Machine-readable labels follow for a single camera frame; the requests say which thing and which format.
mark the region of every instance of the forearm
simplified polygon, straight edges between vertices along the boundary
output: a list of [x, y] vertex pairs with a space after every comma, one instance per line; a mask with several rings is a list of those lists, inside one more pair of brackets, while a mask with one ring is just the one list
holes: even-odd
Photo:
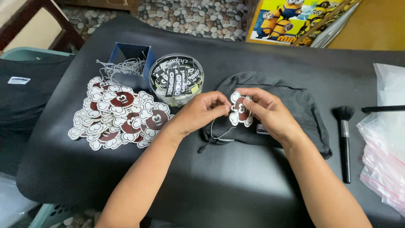
[[162, 185], [182, 138], [168, 126], [158, 133], [112, 192], [98, 228], [138, 226]]
[[305, 134], [284, 149], [316, 227], [371, 227], [356, 199]]

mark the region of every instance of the white label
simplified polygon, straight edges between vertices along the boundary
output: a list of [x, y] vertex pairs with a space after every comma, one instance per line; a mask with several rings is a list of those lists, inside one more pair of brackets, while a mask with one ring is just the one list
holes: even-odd
[[11, 77], [9, 80], [9, 84], [27, 84], [31, 79], [25, 77]]
[[257, 134], [269, 135], [269, 133], [266, 131], [266, 129], [264, 128], [264, 126], [262, 124], [257, 124], [256, 133]]

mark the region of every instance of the black brush bristles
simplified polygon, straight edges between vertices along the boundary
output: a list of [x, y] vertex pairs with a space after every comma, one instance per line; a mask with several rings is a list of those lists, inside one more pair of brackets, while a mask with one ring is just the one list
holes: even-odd
[[336, 119], [349, 121], [354, 115], [354, 108], [352, 106], [343, 105], [339, 108], [334, 108], [332, 112]]

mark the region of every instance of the hand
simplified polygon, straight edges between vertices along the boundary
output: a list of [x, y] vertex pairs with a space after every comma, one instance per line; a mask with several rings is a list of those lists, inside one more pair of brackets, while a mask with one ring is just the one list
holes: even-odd
[[220, 116], [228, 116], [231, 103], [221, 92], [197, 94], [166, 125], [183, 137]]
[[253, 101], [244, 99], [242, 104], [253, 113], [267, 132], [283, 147], [305, 133], [284, 106], [280, 98], [259, 88], [238, 88], [241, 95], [249, 95]]

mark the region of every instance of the left hand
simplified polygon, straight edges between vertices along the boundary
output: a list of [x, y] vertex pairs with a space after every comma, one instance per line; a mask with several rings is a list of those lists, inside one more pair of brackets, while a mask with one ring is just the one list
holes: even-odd
[[166, 125], [185, 137], [213, 119], [228, 116], [231, 103], [221, 92], [197, 94]]

